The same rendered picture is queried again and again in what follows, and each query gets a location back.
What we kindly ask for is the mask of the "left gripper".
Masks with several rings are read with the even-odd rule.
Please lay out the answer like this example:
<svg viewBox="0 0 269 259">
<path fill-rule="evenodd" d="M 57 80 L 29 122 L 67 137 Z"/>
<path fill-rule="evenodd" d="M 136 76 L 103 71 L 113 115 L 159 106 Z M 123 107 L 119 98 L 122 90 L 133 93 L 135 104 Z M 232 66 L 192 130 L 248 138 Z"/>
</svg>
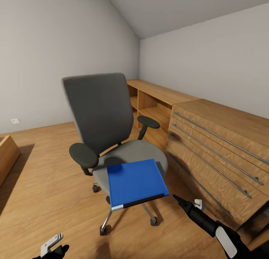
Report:
<svg viewBox="0 0 269 259">
<path fill-rule="evenodd" d="M 68 251 L 68 249 L 69 249 L 69 245 L 65 245 L 63 247 L 62 245 L 60 245 L 51 253 L 48 253 L 47 255 L 43 257 L 48 257 L 49 259 L 62 259 L 65 256 L 65 253 Z"/>
</svg>

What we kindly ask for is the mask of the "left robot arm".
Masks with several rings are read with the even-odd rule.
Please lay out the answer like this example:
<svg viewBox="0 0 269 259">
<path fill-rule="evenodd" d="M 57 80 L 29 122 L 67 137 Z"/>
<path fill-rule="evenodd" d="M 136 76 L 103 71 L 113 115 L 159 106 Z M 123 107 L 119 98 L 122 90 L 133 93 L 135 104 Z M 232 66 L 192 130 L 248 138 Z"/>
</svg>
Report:
<svg viewBox="0 0 269 259">
<path fill-rule="evenodd" d="M 33 259 L 62 259 L 65 253 L 69 249 L 69 245 L 58 246 L 55 250 L 51 252 L 51 248 L 63 239 L 63 234 L 59 233 L 45 244 L 41 246 L 41 256 L 35 257 Z"/>
</svg>

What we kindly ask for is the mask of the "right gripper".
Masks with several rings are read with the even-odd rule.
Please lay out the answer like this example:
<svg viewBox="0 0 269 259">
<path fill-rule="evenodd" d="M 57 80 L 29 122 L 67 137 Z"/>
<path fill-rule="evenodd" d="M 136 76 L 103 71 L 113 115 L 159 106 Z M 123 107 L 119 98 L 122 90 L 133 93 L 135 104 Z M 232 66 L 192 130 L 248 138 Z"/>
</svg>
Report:
<svg viewBox="0 0 269 259">
<path fill-rule="evenodd" d="M 186 212 L 188 217 L 193 220 L 198 226 L 203 228 L 203 223 L 208 217 L 203 211 L 194 206 L 194 204 L 190 201 L 186 201 L 177 195 L 173 195 L 173 197 L 179 202 L 178 205 Z"/>
</svg>

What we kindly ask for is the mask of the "folder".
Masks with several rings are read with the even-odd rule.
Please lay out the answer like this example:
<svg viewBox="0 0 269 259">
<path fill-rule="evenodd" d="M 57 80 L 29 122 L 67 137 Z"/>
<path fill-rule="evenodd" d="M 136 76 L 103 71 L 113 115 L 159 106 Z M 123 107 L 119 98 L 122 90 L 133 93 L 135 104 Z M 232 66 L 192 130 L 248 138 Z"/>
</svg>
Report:
<svg viewBox="0 0 269 259">
<path fill-rule="evenodd" d="M 111 212 L 169 195 L 154 159 L 107 166 Z"/>
</svg>

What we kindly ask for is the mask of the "swivel chair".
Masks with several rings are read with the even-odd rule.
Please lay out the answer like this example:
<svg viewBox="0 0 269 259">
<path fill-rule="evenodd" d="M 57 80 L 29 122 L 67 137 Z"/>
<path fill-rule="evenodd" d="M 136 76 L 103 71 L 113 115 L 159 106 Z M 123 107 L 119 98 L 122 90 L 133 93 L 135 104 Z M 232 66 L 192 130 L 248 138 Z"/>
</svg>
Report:
<svg viewBox="0 0 269 259">
<path fill-rule="evenodd" d="M 76 75 L 61 78 L 61 85 L 70 112 L 78 131 L 81 143 L 70 146 L 69 154 L 81 166 L 88 176 L 94 176 L 93 191 L 97 185 L 107 194 L 110 203 L 107 166 L 154 159 L 164 178 L 168 169 L 168 160 L 164 152 L 154 144 L 143 141 L 147 128 L 159 129 L 160 124 L 152 118 L 138 116 L 143 124 L 137 140 L 127 140 L 131 134 L 134 116 L 128 83 L 122 73 L 101 73 Z M 99 156 L 108 148 L 103 156 Z M 89 169 L 92 169 L 89 172 Z M 151 226 L 157 226 L 157 219 L 144 203 Z M 102 226 L 100 235 L 107 233 L 106 225 L 111 210 Z"/>
</svg>

